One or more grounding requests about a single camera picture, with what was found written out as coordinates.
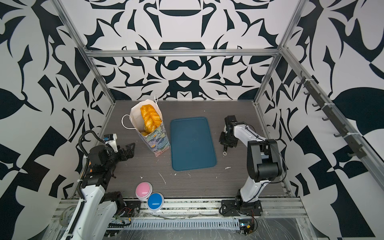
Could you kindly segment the floral white paper bag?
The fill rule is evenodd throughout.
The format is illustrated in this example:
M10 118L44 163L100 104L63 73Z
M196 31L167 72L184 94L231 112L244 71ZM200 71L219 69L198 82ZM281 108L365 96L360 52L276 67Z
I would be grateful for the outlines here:
M135 130L156 157L171 148L158 98L144 100L131 108L121 118L122 126Z

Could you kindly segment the long braided bread loaf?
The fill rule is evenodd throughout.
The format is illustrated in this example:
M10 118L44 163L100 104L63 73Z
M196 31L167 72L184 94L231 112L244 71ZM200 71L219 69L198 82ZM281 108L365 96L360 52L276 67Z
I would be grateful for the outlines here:
M144 120L145 131L147 134L154 132L163 122L152 105L141 106L141 115Z

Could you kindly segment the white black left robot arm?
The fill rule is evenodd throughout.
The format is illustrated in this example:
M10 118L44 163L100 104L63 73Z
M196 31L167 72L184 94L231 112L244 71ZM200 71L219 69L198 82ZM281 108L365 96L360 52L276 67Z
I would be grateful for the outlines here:
M121 192L108 193L107 188L117 164L134 157L136 144L121 148L117 134L100 138L88 130L79 137L78 145L86 158L86 168L77 185L79 202L62 239L101 240L107 229L131 224L121 219L129 210Z

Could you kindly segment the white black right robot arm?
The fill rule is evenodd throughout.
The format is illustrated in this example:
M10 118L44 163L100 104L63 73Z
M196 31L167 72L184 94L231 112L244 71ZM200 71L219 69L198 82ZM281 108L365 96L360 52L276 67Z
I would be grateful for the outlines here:
M258 135L245 122L239 122L236 116L225 117L224 131L219 142L223 145L223 155L229 148L235 148L238 142L247 147L248 178L238 190L234 200L222 200L219 214L225 217L261 216L263 212L260 194L269 184L278 184L277 180L284 173L283 157L275 140Z

